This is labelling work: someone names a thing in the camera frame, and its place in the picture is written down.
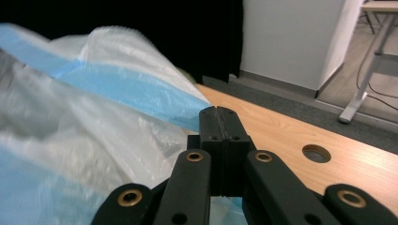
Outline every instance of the white plastic sheet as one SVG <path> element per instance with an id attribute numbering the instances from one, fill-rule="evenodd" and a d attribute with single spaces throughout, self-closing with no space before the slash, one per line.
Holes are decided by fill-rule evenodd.
<path id="1" fill-rule="evenodd" d="M 48 40 L 0 23 L 0 224 L 90 224 L 115 188 L 167 179 L 202 94 L 138 31 Z M 212 199 L 211 224 L 242 224 Z"/>

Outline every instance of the screw hole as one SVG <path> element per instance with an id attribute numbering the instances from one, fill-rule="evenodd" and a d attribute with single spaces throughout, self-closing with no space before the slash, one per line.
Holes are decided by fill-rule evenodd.
<path id="1" fill-rule="evenodd" d="M 117 198 L 120 206 L 130 207 L 139 203 L 143 199 L 143 193 L 139 189 L 130 189 L 123 191 Z"/>
<path id="2" fill-rule="evenodd" d="M 174 224 L 185 224 L 187 220 L 187 216 L 184 214 L 174 214 L 172 217 L 172 222 Z"/>
<path id="3" fill-rule="evenodd" d="M 312 214 L 307 214 L 304 216 L 305 220 L 311 225 L 321 225 L 322 221 Z"/>
<path id="4" fill-rule="evenodd" d="M 188 161 L 200 161 L 202 159 L 203 159 L 203 155 L 200 153 L 193 152 L 193 153 L 189 153 L 187 155 Z"/>
<path id="5" fill-rule="evenodd" d="M 272 161 L 272 156 L 268 153 L 256 153 L 255 158 L 259 161 L 263 162 L 271 162 Z"/>

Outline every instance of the cable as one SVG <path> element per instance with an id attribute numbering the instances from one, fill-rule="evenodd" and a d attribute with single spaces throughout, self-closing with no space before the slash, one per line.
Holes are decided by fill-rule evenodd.
<path id="1" fill-rule="evenodd" d="M 358 88 L 358 89 L 360 89 L 360 86 L 359 86 L 359 82 L 360 82 L 360 71 L 362 70 L 362 67 L 363 67 L 363 64 L 364 64 L 364 62 L 365 62 L 365 59 L 367 58 L 366 56 L 368 56 L 369 51 L 374 47 L 374 45 L 375 45 L 375 40 L 376 40 L 376 39 L 377 39 L 377 37 L 375 37 L 375 38 L 372 40 L 371 45 L 369 46 L 368 50 L 366 51 L 365 56 L 363 57 L 362 61 L 360 62 L 360 67 L 359 67 L 358 72 L 357 72 L 357 88 Z M 386 97 L 390 97 L 390 98 L 398 98 L 398 97 L 395 97 L 395 96 L 390 96 L 390 95 L 386 95 L 386 94 L 382 94 L 382 93 L 376 92 L 376 91 L 372 88 L 372 86 L 370 85 L 370 83 L 368 83 L 368 86 L 372 89 L 372 91 L 374 91 L 375 93 L 377 93 L 377 94 L 379 94 L 379 95 L 386 96 Z M 376 99 L 376 100 L 378 100 L 378 101 L 384 103 L 384 104 L 387 105 L 388 107 L 391 107 L 392 109 L 398 111 L 398 108 L 396 108 L 396 107 L 390 105 L 389 103 L 385 102 L 384 100 L 382 100 L 382 99 L 380 99 L 380 98 L 378 98 L 378 97 L 374 97 L 374 96 L 371 96 L 371 95 L 368 95 L 368 97 L 373 98 L 373 99 Z"/>
<path id="2" fill-rule="evenodd" d="M 372 91 L 374 91 L 375 93 L 379 94 L 380 96 L 385 96 L 385 97 L 389 97 L 389 98 L 398 98 L 398 96 L 391 96 L 391 95 L 387 95 L 387 94 L 384 94 L 384 93 L 377 92 L 376 90 L 373 89 L 373 87 L 371 86 L 370 83 L 369 83 L 369 87 L 371 88 Z"/>

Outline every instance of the gray floor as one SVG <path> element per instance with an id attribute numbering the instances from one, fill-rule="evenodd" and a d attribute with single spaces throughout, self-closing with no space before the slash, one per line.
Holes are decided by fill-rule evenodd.
<path id="1" fill-rule="evenodd" d="M 380 25 L 372 15 L 371 19 L 377 31 Z M 358 90 L 356 82 L 360 63 L 364 59 L 364 55 L 371 45 L 373 38 L 374 35 L 371 32 L 369 24 L 365 22 L 363 17 L 359 17 L 342 69 L 329 81 L 317 98 L 314 98 L 314 92 L 311 90 L 289 83 L 274 81 L 245 71 L 240 72 L 238 79 L 231 76 L 230 83 L 239 83 L 279 97 L 295 100 L 324 111 L 335 113 L 336 118 L 338 118 Z M 386 48 L 393 53 L 398 53 L 397 26 L 393 28 Z M 359 81 L 361 81 L 361 77 L 363 77 L 362 73 L 360 73 Z M 398 77 L 375 73 L 371 79 L 371 85 L 374 90 L 383 94 L 398 96 Z M 398 98 L 385 97 L 372 90 L 367 92 L 369 95 L 380 98 L 398 108 Z M 354 120 L 398 133 L 398 111 L 370 97 L 366 98 L 362 103 L 359 111 L 353 118 Z"/>
<path id="2" fill-rule="evenodd" d="M 355 96 L 358 90 L 357 79 L 359 85 L 364 77 L 364 70 L 369 65 L 375 49 L 375 46 L 371 46 L 375 35 L 372 34 L 370 26 L 363 22 L 363 20 L 361 18 L 358 22 L 344 60 L 343 68 L 321 92 L 318 97 L 319 101 L 337 107 L 345 107 L 351 98 Z M 376 31 L 379 30 L 380 23 L 373 22 L 373 25 Z M 368 50 L 370 50 L 370 57 L 365 58 L 364 56 Z M 397 27 L 394 27 L 389 35 L 385 50 L 387 53 L 398 54 Z M 359 113 L 391 121 L 392 123 L 398 123 L 398 77 L 374 73 L 370 80 L 370 85 L 366 90 L 368 97 L 361 104 Z"/>

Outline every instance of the black curtain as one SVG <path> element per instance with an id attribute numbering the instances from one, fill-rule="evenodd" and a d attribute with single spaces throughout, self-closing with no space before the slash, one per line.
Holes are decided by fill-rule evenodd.
<path id="1" fill-rule="evenodd" d="M 49 39 L 126 26 L 142 32 L 199 83 L 202 75 L 225 82 L 229 74 L 239 75 L 242 0 L 13 0 L 1 5 L 1 23 L 16 23 Z"/>

